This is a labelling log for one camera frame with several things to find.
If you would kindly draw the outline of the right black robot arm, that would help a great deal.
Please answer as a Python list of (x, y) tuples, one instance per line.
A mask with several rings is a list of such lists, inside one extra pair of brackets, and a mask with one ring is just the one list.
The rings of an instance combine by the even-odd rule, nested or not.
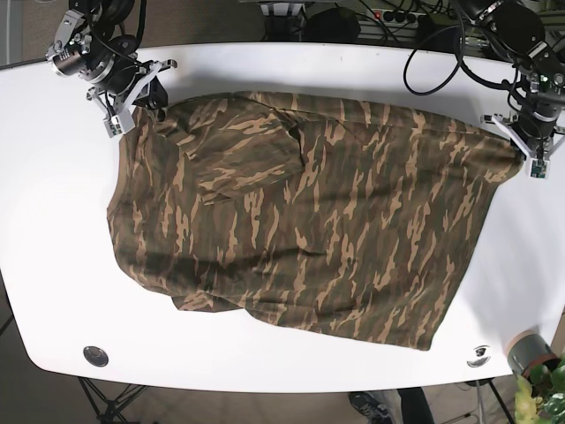
[(128, 34), (124, 22), (134, 5), (118, 0), (70, 1), (46, 53), (55, 74), (76, 75), (91, 85), (87, 100), (105, 114), (103, 123), (110, 137), (134, 128), (133, 106), (153, 111), (159, 120), (165, 118), (169, 97), (158, 74), (177, 67), (171, 59), (138, 59), (147, 2), (140, 3), (137, 32)]

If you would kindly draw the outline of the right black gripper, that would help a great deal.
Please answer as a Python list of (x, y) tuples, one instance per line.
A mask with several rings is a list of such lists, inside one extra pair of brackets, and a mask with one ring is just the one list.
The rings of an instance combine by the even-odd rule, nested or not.
[(103, 124), (110, 138), (124, 135), (135, 127), (132, 106), (156, 111), (158, 118), (164, 118), (169, 97), (158, 74), (175, 68), (177, 62), (172, 59), (123, 67), (112, 65), (108, 72), (101, 74), (101, 79), (89, 80), (92, 87), (87, 91), (87, 100), (104, 114)]

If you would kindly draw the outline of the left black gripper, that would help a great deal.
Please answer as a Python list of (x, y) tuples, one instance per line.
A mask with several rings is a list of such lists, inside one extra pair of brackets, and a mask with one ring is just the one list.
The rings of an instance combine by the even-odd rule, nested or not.
[(564, 101), (532, 102), (520, 94), (508, 94), (508, 116), (485, 114), (484, 124), (495, 125), (523, 155), (530, 178), (547, 179), (551, 156), (564, 144), (564, 126), (558, 124)]

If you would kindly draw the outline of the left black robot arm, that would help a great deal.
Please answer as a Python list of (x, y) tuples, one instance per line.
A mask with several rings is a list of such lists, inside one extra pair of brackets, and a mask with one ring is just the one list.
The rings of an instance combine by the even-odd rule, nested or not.
[[(505, 91), (507, 104), (513, 111), (508, 117), (484, 115), (481, 121), (495, 125), (505, 133), (526, 162), (531, 178), (546, 179), (551, 156), (564, 144), (555, 135), (564, 134), (558, 125), (564, 111), (564, 63), (546, 41), (546, 30), (539, 15), (521, 1), (454, 1), (459, 35), (454, 54), (456, 66), (439, 86), (419, 92), (410, 87), (407, 68), (403, 69), (403, 84), (417, 96), (432, 95), (444, 88), (463, 71), (483, 87)], [(465, 26), (482, 33), (491, 48), (515, 69), (511, 81), (493, 83), (476, 75), (465, 64)]]

